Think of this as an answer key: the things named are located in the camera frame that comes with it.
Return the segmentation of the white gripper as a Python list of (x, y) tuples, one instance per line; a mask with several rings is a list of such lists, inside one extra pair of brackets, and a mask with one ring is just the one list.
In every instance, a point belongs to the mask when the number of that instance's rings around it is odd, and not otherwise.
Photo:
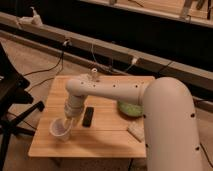
[(65, 130), (70, 130), (73, 125), (76, 126), (81, 120), (81, 113), (84, 110), (84, 96), (70, 95), (64, 105), (64, 113), (68, 119), (64, 120), (63, 126)]

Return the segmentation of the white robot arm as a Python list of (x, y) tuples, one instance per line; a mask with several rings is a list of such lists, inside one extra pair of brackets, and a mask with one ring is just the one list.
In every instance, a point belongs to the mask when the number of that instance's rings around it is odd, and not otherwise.
[(83, 75), (69, 79), (66, 90), (69, 118), (81, 113), (87, 95), (140, 105), (148, 171), (203, 171), (195, 106), (181, 81), (161, 77), (151, 82), (116, 78), (95, 82)]

